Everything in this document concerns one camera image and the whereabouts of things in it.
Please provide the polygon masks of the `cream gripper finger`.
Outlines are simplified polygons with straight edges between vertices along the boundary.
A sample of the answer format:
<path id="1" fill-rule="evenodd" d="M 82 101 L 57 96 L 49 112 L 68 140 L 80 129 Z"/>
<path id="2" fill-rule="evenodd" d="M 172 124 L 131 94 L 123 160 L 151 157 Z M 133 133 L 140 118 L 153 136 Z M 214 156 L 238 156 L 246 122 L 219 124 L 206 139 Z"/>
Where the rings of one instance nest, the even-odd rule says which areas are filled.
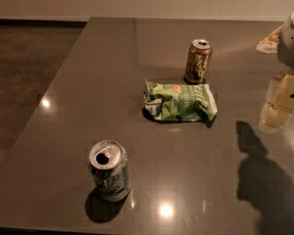
<path id="1" fill-rule="evenodd" d="M 266 54 L 276 54 L 277 46 L 279 43 L 279 34 L 282 31 L 282 27 L 279 26 L 273 32 L 271 32 L 267 37 L 261 40 L 256 49 L 262 53 Z"/>
<path id="2" fill-rule="evenodd" d="M 269 82 L 266 102 L 262 108 L 259 129 L 275 133 L 294 115 L 294 69 L 275 75 Z"/>

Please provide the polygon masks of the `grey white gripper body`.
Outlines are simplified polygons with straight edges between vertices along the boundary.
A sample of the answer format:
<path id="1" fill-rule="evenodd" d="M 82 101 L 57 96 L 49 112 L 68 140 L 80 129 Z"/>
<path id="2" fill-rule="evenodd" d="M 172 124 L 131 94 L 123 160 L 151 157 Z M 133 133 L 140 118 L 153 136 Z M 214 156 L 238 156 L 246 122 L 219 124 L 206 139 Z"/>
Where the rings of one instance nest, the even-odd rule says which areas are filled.
<path id="1" fill-rule="evenodd" d="M 294 68 L 294 11 L 282 25 L 278 40 L 278 59 L 284 65 Z"/>

